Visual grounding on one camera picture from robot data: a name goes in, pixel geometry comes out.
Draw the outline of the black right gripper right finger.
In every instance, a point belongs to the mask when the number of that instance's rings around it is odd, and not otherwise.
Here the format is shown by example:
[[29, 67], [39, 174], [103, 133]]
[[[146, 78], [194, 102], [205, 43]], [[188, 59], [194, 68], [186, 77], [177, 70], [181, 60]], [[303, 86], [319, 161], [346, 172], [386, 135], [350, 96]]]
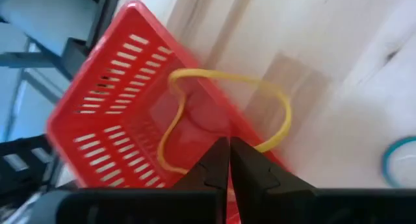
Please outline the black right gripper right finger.
[[310, 223], [313, 186], [242, 139], [230, 141], [231, 178], [242, 223]]

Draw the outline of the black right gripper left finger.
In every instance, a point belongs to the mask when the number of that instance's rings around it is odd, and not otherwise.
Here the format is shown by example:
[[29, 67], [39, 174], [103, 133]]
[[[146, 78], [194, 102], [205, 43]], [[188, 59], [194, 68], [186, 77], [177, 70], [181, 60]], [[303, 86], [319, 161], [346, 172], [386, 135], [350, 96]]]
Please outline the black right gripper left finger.
[[217, 139], [173, 186], [179, 200], [173, 223], [225, 223], [229, 175], [229, 142]]

